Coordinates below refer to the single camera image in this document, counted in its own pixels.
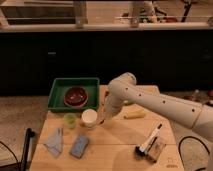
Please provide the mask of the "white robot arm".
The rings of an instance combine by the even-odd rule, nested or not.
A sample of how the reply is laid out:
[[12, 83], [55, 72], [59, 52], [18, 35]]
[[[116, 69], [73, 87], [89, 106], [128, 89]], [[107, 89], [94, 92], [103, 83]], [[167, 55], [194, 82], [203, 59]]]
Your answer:
[[[136, 77], [129, 72], [109, 82], [109, 94], [104, 103], [104, 113], [107, 116], [119, 114], [124, 101], [131, 101], [191, 129], [193, 132], [213, 143], [213, 107], [145, 91], [138, 88], [136, 82]], [[213, 171], [213, 145], [206, 171]]]

